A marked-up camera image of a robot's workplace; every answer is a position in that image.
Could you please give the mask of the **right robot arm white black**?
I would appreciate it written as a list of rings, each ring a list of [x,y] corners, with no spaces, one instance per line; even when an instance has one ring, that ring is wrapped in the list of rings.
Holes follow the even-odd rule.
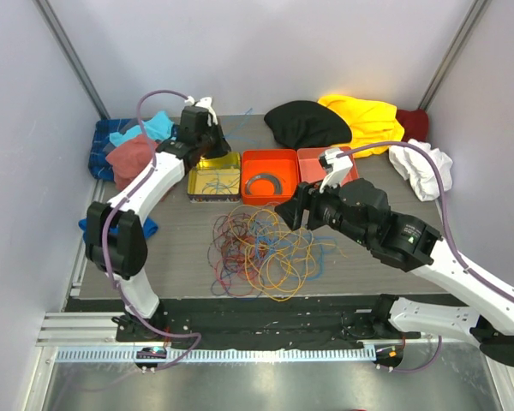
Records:
[[[346,326],[352,338],[432,334],[468,343],[514,367],[514,288],[458,262],[445,236],[418,217],[393,211],[386,193],[371,182],[360,178],[324,190],[302,182],[274,211],[291,230],[327,226],[380,263],[436,283],[463,303],[442,306],[382,294],[363,323]]]

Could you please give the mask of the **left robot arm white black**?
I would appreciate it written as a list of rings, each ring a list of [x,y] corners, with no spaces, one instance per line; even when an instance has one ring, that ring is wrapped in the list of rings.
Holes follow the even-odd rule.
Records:
[[[87,209],[86,257],[123,293],[126,310],[140,317],[135,330],[148,342],[165,330],[159,298],[145,272],[148,255],[143,223],[158,202],[203,158],[230,152],[210,97],[182,110],[177,136],[164,140],[144,170],[108,202]]]

